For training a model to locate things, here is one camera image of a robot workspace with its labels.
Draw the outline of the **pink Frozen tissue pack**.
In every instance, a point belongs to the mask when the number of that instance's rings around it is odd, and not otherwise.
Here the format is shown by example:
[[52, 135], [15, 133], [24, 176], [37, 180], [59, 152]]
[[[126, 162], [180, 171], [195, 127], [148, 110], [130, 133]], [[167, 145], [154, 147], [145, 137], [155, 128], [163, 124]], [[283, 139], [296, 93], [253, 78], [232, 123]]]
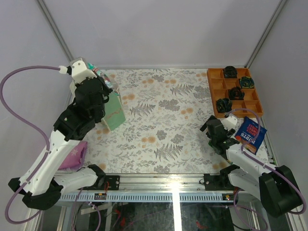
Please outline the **pink Frozen tissue pack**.
[[65, 160], [62, 162], [59, 170], [78, 170], [80, 169], [85, 161], [85, 156], [87, 152], [88, 143], [86, 141], [81, 141], [77, 146], [75, 146]]

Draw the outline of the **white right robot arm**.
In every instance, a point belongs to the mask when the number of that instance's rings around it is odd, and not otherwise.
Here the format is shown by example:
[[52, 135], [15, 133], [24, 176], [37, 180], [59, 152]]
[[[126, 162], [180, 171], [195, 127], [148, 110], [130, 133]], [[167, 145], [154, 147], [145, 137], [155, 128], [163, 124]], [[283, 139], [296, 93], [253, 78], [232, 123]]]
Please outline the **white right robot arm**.
[[231, 162], [219, 174], [204, 174], [205, 189], [231, 190], [238, 187], [257, 198], [265, 210], [277, 218], [307, 204], [290, 168], [266, 164], [243, 148], [232, 135], [235, 129], [227, 129], [221, 120], [210, 116], [200, 129], [206, 132], [209, 146], [218, 155]]

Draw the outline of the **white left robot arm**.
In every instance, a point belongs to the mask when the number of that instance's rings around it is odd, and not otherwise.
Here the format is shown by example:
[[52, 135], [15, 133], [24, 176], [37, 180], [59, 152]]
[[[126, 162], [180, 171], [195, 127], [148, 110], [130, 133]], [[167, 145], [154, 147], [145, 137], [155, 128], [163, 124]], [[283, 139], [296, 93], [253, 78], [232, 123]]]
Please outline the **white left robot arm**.
[[57, 177], [55, 173], [87, 133], [101, 122], [111, 92], [102, 77], [86, 78], [77, 85], [73, 102], [54, 124], [46, 150], [28, 172], [8, 183], [15, 193], [23, 195], [22, 201], [28, 208], [47, 210], [64, 194], [105, 186], [105, 173], [95, 164], [66, 177]]

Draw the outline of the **dark rosette top left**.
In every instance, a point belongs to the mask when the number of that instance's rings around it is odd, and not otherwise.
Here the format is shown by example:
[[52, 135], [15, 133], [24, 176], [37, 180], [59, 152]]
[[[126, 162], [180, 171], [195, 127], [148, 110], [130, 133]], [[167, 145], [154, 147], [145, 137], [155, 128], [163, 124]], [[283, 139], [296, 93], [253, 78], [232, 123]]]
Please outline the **dark rosette top left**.
[[222, 71], [225, 78], [237, 78], [238, 72], [234, 66], [227, 66]]

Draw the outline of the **dark rosette bottom left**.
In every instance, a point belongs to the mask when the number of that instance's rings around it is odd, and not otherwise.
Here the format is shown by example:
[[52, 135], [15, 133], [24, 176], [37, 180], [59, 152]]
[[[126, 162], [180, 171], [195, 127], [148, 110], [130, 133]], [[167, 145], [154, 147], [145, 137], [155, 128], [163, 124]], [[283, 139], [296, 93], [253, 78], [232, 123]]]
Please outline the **dark rosette bottom left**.
[[228, 98], [218, 99], [216, 101], [216, 109], [218, 113], [227, 113], [232, 110], [232, 101]]

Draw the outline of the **teal Fox's mint candy bag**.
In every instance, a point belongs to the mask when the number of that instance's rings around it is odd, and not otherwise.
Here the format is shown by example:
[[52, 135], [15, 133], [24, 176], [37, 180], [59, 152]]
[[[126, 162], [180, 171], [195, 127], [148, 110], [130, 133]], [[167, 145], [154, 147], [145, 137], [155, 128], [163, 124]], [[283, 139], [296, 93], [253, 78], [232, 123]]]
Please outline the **teal Fox's mint candy bag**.
[[95, 65], [88, 63], [89, 69], [98, 74], [100, 77], [102, 77], [105, 81], [105, 84], [107, 85], [108, 88], [113, 89], [113, 83], [111, 82], [110, 78], [102, 72], [99, 68], [97, 68]]

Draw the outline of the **dark rosette centre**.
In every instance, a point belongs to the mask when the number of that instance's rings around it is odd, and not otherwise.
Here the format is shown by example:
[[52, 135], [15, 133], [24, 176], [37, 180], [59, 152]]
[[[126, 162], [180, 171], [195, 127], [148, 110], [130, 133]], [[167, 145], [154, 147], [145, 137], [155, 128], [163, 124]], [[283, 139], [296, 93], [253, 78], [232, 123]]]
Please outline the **dark rosette centre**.
[[233, 87], [228, 90], [228, 96], [230, 100], [243, 100], [245, 92], [240, 87]]

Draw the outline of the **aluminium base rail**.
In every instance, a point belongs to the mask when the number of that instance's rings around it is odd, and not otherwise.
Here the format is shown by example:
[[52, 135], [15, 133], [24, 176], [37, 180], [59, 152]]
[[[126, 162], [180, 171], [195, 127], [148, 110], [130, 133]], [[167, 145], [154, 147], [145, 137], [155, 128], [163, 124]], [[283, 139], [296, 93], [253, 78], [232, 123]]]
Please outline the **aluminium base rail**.
[[238, 173], [236, 180], [241, 182], [232, 185], [227, 176], [219, 174], [107, 174], [98, 183], [90, 186], [89, 177], [81, 177], [82, 173], [56, 175], [58, 184], [64, 185], [65, 180], [73, 181], [78, 177], [78, 183], [74, 183], [74, 190], [84, 187], [85, 190], [107, 190], [120, 192], [167, 192], [173, 189], [183, 192], [190, 191], [235, 191], [244, 186], [256, 186], [258, 183], [248, 180], [248, 175], [241, 169], [236, 169], [233, 173]]

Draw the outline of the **wooden compartment tray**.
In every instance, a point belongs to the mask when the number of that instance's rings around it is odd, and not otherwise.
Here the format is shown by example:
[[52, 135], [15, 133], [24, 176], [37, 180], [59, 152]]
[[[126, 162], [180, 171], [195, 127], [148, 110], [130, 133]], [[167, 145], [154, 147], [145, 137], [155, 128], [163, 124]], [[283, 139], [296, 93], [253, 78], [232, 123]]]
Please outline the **wooden compartment tray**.
[[264, 115], [248, 68], [210, 68], [207, 78], [215, 117], [223, 118], [227, 111], [239, 108], [243, 110], [234, 112], [239, 118]]

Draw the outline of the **cream and green paper bag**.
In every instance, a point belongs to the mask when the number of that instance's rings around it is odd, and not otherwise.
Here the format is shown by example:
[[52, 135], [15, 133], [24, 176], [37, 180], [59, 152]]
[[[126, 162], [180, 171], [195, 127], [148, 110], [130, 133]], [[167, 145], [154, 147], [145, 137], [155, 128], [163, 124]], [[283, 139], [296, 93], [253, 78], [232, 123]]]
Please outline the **cream and green paper bag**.
[[[110, 131], [113, 131], [123, 124], [126, 121], [126, 118], [120, 98], [119, 85], [113, 79], [110, 78], [110, 80], [113, 83], [114, 88], [112, 89], [113, 92], [109, 94], [109, 102], [105, 104], [105, 116], [100, 123], [106, 125]], [[94, 124], [96, 124], [94, 119], [90, 118], [89, 114], [75, 102], [75, 89], [77, 84], [78, 83], [75, 83], [74, 80], [72, 80], [70, 88], [74, 98], [73, 102], [69, 105], [69, 110], [81, 121], [82, 126], [94, 126]]]

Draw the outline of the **dark rosette right green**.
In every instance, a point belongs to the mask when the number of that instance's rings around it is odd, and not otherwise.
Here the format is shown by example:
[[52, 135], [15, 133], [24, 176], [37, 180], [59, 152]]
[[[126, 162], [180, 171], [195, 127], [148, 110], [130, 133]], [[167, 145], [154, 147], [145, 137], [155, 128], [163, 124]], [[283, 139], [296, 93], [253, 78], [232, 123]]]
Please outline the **dark rosette right green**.
[[254, 89], [255, 83], [251, 77], [244, 76], [239, 79], [240, 87], [242, 89]]

